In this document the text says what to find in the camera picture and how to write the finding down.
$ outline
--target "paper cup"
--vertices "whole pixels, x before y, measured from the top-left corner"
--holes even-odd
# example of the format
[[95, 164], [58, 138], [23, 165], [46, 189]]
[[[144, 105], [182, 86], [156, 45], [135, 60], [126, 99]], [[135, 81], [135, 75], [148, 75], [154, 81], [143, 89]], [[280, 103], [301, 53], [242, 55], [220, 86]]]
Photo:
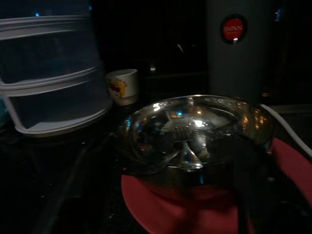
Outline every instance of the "paper cup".
[[106, 74], [108, 90], [112, 99], [120, 106], [135, 103], [138, 99], [136, 69], [125, 69]]

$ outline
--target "red plate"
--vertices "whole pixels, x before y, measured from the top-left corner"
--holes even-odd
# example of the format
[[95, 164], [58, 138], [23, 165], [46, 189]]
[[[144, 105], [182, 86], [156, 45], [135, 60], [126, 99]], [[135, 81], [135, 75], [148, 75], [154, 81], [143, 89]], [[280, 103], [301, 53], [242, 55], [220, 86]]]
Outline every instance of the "red plate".
[[[295, 149], [274, 139], [281, 168], [312, 205], [312, 165]], [[235, 234], [237, 207], [229, 194], [209, 200], [168, 200], [150, 192], [138, 179], [123, 175], [122, 193], [133, 217], [152, 234]]]

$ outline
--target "white cable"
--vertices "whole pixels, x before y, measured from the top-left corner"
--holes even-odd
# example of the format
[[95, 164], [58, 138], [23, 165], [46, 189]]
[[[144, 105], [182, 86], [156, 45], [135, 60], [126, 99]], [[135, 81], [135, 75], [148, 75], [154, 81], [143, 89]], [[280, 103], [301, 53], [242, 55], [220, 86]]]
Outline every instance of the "white cable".
[[279, 115], [275, 110], [272, 108], [261, 104], [262, 108], [266, 109], [288, 132], [288, 134], [294, 139], [294, 141], [310, 156], [312, 157], [312, 150], [298, 137], [298, 135], [294, 132], [294, 130], [289, 126], [286, 120]]

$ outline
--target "red label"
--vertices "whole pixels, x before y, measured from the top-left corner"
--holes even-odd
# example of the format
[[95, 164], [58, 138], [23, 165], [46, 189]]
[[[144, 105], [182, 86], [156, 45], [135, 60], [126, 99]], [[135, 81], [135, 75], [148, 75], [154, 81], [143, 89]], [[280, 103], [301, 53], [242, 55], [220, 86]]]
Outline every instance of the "red label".
[[243, 21], [237, 18], [229, 19], [223, 24], [223, 36], [227, 40], [236, 41], [244, 33]]

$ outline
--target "dark countertop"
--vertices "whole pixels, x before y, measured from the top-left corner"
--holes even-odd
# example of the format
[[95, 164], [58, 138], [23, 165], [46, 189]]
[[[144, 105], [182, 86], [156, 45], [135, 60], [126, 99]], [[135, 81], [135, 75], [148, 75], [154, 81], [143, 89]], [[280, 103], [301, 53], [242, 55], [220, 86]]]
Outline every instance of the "dark countertop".
[[[8, 125], [0, 134], [1, 233], [146, 233], [123, 201], [122, 165], [108, 134], [127, 115], [169, 97], [114, 106], [93, 125], [62, 136], [28, 138]], [[309, 128], [304, 126], [311, 125], [312, 113], [283, 116], [311, 146]], [[302, 153], [278, 123], [275, 136]]]

